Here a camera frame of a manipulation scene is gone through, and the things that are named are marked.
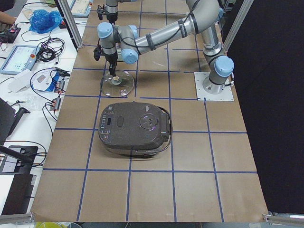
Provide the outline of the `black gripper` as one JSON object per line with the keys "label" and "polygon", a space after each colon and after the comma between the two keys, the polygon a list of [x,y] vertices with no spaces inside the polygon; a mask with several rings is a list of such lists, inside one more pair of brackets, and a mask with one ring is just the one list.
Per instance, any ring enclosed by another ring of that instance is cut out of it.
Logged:
{"label": "black gripper", "polygon": [[116,47],[112,48],[101,48],[101,46],[97,46],[94,50],[94,59],[98,61],[100,56],[104,56],[106,61],[110,63],[109,65],[109,73],[111,76],[116,76],[116,66],[118,60],[118,54]]}
{"label": "black gripper", "polygon": [[103,20],[103,15],[106,15],[107,20],[110,23],[115,23],[118,19],[118,6],[109,6],[109,5],[98,5],[97,10],[98,18]]}

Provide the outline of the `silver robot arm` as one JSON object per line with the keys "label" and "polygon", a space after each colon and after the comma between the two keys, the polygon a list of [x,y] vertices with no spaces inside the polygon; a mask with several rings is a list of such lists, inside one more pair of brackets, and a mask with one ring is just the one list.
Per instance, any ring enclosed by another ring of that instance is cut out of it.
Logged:
{"label": "silver robot arm", "polygon": [[118,1],[106,0],[105,5],[97,6],[96,10],[99,20],[103,20],[103,15],[106,15],[107,20],[111,24],[115,24],[118,19]]}
{"label": "silver robot arm", "polygon": [[204,79],[203,89],[210,94],[220,94],[226,86],[226,80],[233,74],[234,62],[224,55],[219,42],[215,22],[220,19],[221,8],[216,0],[188,0],[189,13],[186,17],[139,37],[135,25],[118,26],[118,1],[108,0],[103,8],[98,8],[98,16],[107,15],[107,22],[97,26],[99,41],[94,49],[94,59],[104,56],[109,62],[108,74],[114,86],[122,83],[116,73],[118,58],[127,64],[138,61],[139,55],[185,38],[188,35],[201,34],[203,54],[210,67],[210,74]]}

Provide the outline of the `person forearm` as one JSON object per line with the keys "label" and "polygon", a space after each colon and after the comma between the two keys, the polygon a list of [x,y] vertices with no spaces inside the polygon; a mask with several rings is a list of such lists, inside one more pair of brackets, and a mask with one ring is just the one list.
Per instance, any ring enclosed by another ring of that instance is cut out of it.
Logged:
{"label": "person forearm", "polygon": [[5,12],[0,11],[0,24],[1,25],[10,25],[12,26],[16,22],[16,17],[6,14]]}

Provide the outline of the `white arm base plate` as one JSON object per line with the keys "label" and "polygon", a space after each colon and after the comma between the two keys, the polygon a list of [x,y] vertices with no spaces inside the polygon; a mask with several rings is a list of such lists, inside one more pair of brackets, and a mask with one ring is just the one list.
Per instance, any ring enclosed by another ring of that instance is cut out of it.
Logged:
{"label": "white arm base plate", "polygon": [[210,72],[194,72],[197,100],[233,102],[229,79],[222,85],[213,84],[209,79]]}

